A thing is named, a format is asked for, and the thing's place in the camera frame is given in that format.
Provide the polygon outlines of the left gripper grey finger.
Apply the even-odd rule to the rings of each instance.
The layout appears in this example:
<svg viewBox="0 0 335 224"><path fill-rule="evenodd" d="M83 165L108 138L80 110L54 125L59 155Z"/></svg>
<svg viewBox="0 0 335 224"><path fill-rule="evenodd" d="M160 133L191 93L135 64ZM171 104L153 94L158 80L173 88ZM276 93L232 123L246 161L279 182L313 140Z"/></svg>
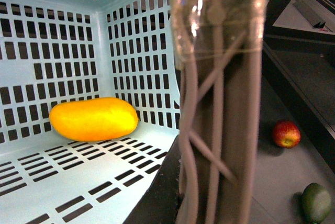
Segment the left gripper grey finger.
<svg viewBox="0 0 335 224"><path fill-rule="evenodd" d="M170 0L179 134L126 223L248 223L266 0Z"/></svg>

